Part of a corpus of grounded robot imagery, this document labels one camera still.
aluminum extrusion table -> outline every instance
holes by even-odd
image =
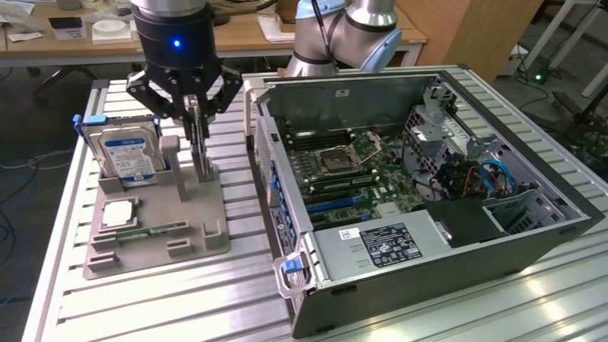
[[[606,183],[470,71],[444,69],[597,208],[608,212]],[[112,81],[106,88],[92,90],[88,115],[148,113],[124,92],[124,84]],[[488,129],[484,122],[464,103],[457,106],[466,125],[482,133]],[[169,122],[162,126],[165,135],[184,134]],[[221,170],[229,253],[92,281],[84,280],[81,267],[98,166],[78,139],[22,341],[292,340],[242,129],[240,95],[228,113],[217,115],[206,141]],[[184,164],[190,161],[186,150],[180,160]],[[557,341],[574,337],[593,341],[608,336],[606,265],[604,220],[518,274],[298,341]]]

robotic arm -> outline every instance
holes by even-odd
[[[208,120],[226,110],[242,78],[221,65],[213,40],[213,12],[206,0],[130,0],[145,55],[145,68],[129,79],[128,93],[161,118],[184,123],[198,181],[209,177],[204,139]],[[213,98],[206,91],[221,76]],[[150,87],[156,83],[170,100]]]
[[[128,93],[161,118],[184,123],[198,181],[209,177],[204,139],[208,120],[226,110],[242,85],[240,74],[221,65],[213,40],[213,12],[206,0],[130,0],[145,55],[145,69],[129,79]],[[336,72],[334,59],[366,72],[388,64],[401,40],[394,0],[301,0],[296,43],[286,75]],[[221,76],[213,98],[206,91]],[[164,90],[170,100],[152,88]]]
[[[344,0],[300,0],[296,44],[285,75],[332,75],[332,58],[364,72],[377,73],[401,41],[396,26],[394,0],[354,0],[348,8]]]

hard drive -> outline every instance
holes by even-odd
[[[166,169],[166,163],[153,117],[106,118],[96,115],[82,123],[82,133],[102,176],[118,177],[124,187],[156,184],[156,173]]]

wooden desk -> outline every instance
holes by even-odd
[[[64,11],[57,4],[36,4],[32,16],[44,24],[44,37],[29,41],[10,42],[5,34],[16,33],[12,27],[1,32],[4,50],[0,47],[0,66],[62,66],[72,64],[120,63],[142,61],[140,43],[93,45],[90,38],[58,41],[50,30],[48,18],[81,16],[90,10]],[[398,10],[398,28],[402,30],[400,51],[406,51],[401,65],[413,66],[426,37],[416,30],[408,17]],[[234,16],[230,22],[216,28],[216,49],[218,57],[288,56],[292,43],[269,43],[257,24],[257,15]]]

power supply label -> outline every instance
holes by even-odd
[[[402,223],[360,232],[373,265],[390,266],[421,258],[421,252]]]

